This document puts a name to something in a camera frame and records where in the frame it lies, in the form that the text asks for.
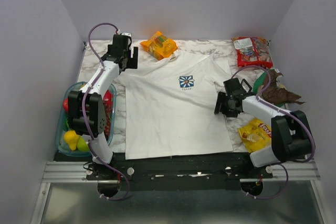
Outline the white t-shirt daisy print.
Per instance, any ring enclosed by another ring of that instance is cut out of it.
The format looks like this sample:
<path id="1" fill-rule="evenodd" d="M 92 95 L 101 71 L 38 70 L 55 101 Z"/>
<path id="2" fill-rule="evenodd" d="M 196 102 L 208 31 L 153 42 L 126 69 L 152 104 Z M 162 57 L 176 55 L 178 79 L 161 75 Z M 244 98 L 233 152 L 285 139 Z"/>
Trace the white t-shirt daisy print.
<path id="1" fill-rule="evenodd" d="M 184 51 L 121 73 L 126 159 L 231 152 L 225 119 L 214 113 L 216 86 L 231 75 L 227 60 Z"/>

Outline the black brooch display box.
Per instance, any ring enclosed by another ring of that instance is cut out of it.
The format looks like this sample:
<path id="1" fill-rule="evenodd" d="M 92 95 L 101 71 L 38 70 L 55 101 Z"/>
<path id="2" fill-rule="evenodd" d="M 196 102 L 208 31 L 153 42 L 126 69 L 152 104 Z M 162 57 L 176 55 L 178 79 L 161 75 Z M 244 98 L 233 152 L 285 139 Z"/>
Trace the black brooch display box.
<path id="1" fill-rule="evenodd" d="M 246 79 L 242 79 L 240 84 L 247 93 L 251 93 L 253 91 L 252 86 L 248 83 Z"/>

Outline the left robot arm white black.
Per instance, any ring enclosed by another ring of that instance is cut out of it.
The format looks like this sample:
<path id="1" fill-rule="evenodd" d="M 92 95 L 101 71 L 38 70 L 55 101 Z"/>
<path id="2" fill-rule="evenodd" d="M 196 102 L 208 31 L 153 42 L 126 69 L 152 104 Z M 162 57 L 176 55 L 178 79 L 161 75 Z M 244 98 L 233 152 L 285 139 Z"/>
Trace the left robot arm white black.
<path id="1" fill-rule="evenodd" d="M 113 151 L 104 135 L 103 97 L 121 72 L 138 68 L 138 47 L 131 45 L 130 33 L 115 34 L 107 52 L 98 58 L 96 73 L 80 90 L 68 94 L 68 124 L 78 135 L 85 136 L 92 160 L 100 164 L 98 173 L 104 179 L 112 179 L 117 170 L 111 163 Z"/>

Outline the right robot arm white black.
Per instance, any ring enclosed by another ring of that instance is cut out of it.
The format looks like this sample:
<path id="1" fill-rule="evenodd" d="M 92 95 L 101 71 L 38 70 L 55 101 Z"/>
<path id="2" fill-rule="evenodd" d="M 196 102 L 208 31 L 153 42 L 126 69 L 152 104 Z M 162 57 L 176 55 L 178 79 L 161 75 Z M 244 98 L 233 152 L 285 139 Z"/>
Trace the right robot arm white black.
<path id="1" fill-rule="evenodd" d="M 236 118 L 240 113 L 250 114 L 271 128 L 271 143 L 250 154 L 250 160 L 241 165 L 242 173 L 249 178 L 260 172 L 260 167 L 287 161 L 305 163 L 314 157 L 316 145 L 306 115 L 302 111 L 279 108 L 252 92 L 245 90 L 243 79 L 224 81 L 224 92 L 219 92 L 215 114 Z"/>

